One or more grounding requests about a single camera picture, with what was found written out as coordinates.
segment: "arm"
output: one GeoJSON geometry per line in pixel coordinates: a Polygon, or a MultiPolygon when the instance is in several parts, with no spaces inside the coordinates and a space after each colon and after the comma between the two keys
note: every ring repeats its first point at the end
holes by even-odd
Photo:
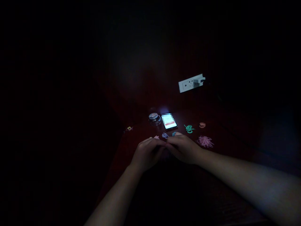
{"type": "Polygon", "coordinates": [[[202,149],[187,136],[176,135],[166,147],[178,159],[211,172],[277,224],[301,225],[300,178],[202,149]]]}
{"type": "Polygon", "coordinates": [[[148,138],[138,145],[131,164],[94,210],[85,226],[123,225],[142,174],[158,162],[165,144],[162,140],[148,138]]]}

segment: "glass jar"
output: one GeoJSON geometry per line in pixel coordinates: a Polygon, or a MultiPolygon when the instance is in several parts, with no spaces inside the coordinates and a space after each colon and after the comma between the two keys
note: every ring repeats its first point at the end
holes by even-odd
{"type": "Polygon", "coordinates": [[[158,126],[161,124],[161,117],[157,113],[151,113],[148,118],[151,126],[158,126]]]}

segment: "pile of rubber bands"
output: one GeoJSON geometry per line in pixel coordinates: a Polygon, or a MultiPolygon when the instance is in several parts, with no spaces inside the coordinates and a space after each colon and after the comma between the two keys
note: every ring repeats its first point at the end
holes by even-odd
{"type": "Polygon", "coordinates": [[[196,141],[199,145],[202,145],[203,147],[206,147],[206,148],[212,148],[214,143],[211,142],[211,138],[209,137],[206,137],[206,136],[200,136],[198,138],[198,140],[196,141]]]}

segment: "right hand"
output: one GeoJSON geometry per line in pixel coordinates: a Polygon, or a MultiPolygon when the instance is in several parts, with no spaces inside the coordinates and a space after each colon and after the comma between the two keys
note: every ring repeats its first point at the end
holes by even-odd
{"type": "Polygon", "coordinates": [[[197,164],[198,156],[204,150],[189,137],[176,132],[174,137],[168,137],[165,147],[180,161],[197,164]]]}

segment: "wall socket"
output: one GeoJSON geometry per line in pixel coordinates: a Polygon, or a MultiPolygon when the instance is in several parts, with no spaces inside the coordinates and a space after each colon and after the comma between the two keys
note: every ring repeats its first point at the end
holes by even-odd
{"type": "Polygon", "coordinates": [[[192,78],[180,81],[179,82],[180,93],[202,86],[203,80],[205,79],[206,78],[203,77],[203,74],[200,74],[192,78]]]}

